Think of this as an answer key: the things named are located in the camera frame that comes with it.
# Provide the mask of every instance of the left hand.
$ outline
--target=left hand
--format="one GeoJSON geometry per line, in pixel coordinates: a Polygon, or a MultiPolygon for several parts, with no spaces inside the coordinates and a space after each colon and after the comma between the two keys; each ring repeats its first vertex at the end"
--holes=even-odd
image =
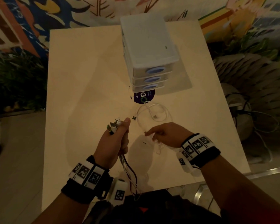
{"type": "Polygon", "coordinates": [[[127,154],[130,123],[130,118],[126,118],[113,135],[110,135],[108,130],[104,132],[93,154],[98,165],[110,169],[116,163],[119,155],[127,154]]]}

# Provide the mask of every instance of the green foliage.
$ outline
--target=green foliage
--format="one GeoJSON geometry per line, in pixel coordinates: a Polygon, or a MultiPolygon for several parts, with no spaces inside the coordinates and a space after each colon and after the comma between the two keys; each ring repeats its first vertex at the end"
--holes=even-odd
{"type": "Polygon", "coordinates": [[[249,43],[252,33],[247,33],[242,38],[232,37],[225,42],[213,42],[208,44],[208,49],[212,58],[218,56],[226,56],[237,53],[257,53],[261,56],[265,56],[270,60],[276,60],[278,56],[277,49],[268,49],[268,38],[264,38],[260,42],[253,44],[249,43]]]}
{"type": "Polygon", "coordinates": [[[7,106],[38,111],[46,96],[47,68],[39,58],[25,50],[0,52],[0,114],[7,106]]]}

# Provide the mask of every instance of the purple sticker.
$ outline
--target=purple sticker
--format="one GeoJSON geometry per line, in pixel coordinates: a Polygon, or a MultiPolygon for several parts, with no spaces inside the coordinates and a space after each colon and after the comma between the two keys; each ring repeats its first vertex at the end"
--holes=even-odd
{"type": "Polygon", "coordinates": [[[134,102],[138,104],[145,104],[147,102],[150,102],[154,96],[155,96],[155,90],[134,93],[134,102]]]}

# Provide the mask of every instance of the wristband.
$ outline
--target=wristband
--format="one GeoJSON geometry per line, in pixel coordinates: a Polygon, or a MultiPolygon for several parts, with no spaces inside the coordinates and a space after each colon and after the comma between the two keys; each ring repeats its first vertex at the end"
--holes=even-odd
{"type": "Polygon", "coordinates": [[[182,154],[188,159],[191,165],[199,168],[220,155],[220,150],[215,144],[203,134],[193,134],[182,143],[182,154]]]}
{"type": "Polygon", "coordinates": [[[75,166],[61,192],[82,204],[91,203],[95,196],[104,200],[113,181],[108,172],[108,169],[97,165],[94,157],[90,156],[75,166]]]}

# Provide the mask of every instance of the hand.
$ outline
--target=hand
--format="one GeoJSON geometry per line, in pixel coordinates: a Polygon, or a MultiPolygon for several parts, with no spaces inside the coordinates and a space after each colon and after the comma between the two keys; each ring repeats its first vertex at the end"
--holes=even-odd
{"type": "Polygon", "coordinates": [[[155,126],[145,133],[145,136],[153,134],[153,141],[158,140],[170,147],[180,148],[185,139],[193,133],[186,128],[174,123],[164,123],[155,126]]]}
{"type": "Polygon", "coordinates": [[[93,154],[98,165],[110,169],[116,163],[119,155],[127,154],[130,123],[130,118],[126,118],[113,135],[110,135],[108,130],[104,132],[93,154]]]}

